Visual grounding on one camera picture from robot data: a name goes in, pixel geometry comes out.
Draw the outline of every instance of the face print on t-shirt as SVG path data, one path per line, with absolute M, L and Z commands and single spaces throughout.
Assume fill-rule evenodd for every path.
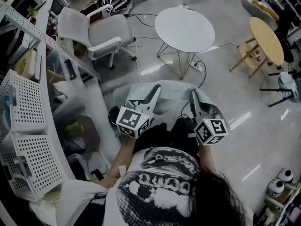
M 151 168 L 181 176 L 145 170 Z M 188 205 L 195 191 L 191 188 L 198 170 L 194 159 L 179 150 L 151 148 L 144 155 L 142 169 L 125 174 L 117 187 L 123 220 L 131 226 L 183 225 L 190 216 Z

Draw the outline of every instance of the long dark hair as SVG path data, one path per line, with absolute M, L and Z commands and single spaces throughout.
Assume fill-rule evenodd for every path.
M 191 216 L 187 225 L 245 226 L 245 210 L 220 172 L 201 169 L 191 183 Z

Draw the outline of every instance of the white round table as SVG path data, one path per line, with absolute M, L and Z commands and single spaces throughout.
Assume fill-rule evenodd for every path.
M 210 48 L 215 39 L 214 28 L 208 19 L 200 13 L 187 8 L 175 7 L 163 10 L 156 17 L 155 29 L 157 35 L 163 41 L 157 53 L 158 58 L 161 59 L 162 55 L 170 54 L 162 54 L 167 47 L 176 49 L 179 58 L 181 71 L 181 76 L 179 77 L 181 80 L 185 76 L 190 63 L 188 63 L 188 67 L 184 75 L 182 75 L 179 51 L 193 53 L 194 57 L 195 53 L 203 52 Z

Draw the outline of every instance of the black shorts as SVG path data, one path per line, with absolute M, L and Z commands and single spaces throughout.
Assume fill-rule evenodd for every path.
M 166 123 L 146 130 L 135 143 L 133 154 L 150 147 L 171 147 L 182 150 L 199 161 L 198 142 L 195 137 L 188 137 L 192 124 L 185 118 L 179 118 L 171 131 L 167 130 Z

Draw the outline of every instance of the white cube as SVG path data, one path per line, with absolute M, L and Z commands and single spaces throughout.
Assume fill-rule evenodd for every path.
M 150 121 L 151 116 L 122 106 L 116 125 L 120 133 L 138 138 L 150 126 Z
M 203 119 L 194 131 L 203 145 L 217 144 L 228 134 L 222 119 Z

